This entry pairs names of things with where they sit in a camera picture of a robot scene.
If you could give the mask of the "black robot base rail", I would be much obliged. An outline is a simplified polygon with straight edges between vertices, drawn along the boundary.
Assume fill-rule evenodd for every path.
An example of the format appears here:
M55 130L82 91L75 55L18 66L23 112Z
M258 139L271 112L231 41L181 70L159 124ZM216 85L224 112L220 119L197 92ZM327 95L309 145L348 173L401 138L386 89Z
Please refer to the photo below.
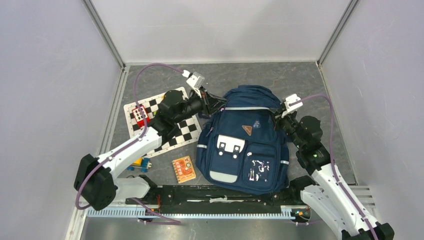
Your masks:
M277 214L281 207L292 208L295 216L311 214L290 188L254 195L214 185L158 185L140 201L161 214Z

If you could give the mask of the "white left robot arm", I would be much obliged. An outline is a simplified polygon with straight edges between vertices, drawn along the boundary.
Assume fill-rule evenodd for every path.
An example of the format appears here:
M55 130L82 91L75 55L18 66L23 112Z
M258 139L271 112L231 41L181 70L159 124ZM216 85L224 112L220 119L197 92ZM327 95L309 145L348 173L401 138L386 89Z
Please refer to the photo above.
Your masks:
M211 116L224 109L226 103L225 98L210 94L203 87L189 98L184 98L180 90L167 91L156 115L145 123L142 132L99 156L82 157L73 184L77 209L106 208L117 196L119 187L115 180L129 165L169 142L178 132L180 122L198 113Z

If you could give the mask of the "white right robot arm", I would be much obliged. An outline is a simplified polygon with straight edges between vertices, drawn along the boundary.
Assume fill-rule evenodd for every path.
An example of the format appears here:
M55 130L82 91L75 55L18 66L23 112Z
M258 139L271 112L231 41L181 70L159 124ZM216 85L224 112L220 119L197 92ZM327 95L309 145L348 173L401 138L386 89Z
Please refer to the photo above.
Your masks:
M289 199L311 207L339 240L394 239L391 225L380 223L342 177L321 142L320 120L310 115L297 120L295 111L284 108L271 112L275 130L283 130L296 146L297 161L308 173L290 181Z

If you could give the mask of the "orange spiral notebook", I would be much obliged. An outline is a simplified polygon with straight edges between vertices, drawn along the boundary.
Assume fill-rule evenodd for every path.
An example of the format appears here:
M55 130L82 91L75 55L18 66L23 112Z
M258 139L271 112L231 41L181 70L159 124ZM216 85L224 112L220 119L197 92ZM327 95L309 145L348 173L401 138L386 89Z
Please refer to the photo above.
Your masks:
M173 160L172 166L179 184L196 178L195 168L190 156L184 156Z

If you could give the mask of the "navy blue student backpack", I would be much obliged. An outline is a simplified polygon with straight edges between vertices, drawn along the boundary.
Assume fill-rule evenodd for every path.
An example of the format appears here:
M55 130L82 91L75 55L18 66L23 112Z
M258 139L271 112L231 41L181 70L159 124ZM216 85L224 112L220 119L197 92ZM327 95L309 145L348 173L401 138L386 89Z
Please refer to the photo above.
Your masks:
M284 132L275 131L269 108L281 101L260 85L228 91L225 108L206 122L198 138L195 165L210 183L254 195L278 192L289 185L290 153ZM260 121L248 136L242 125Z

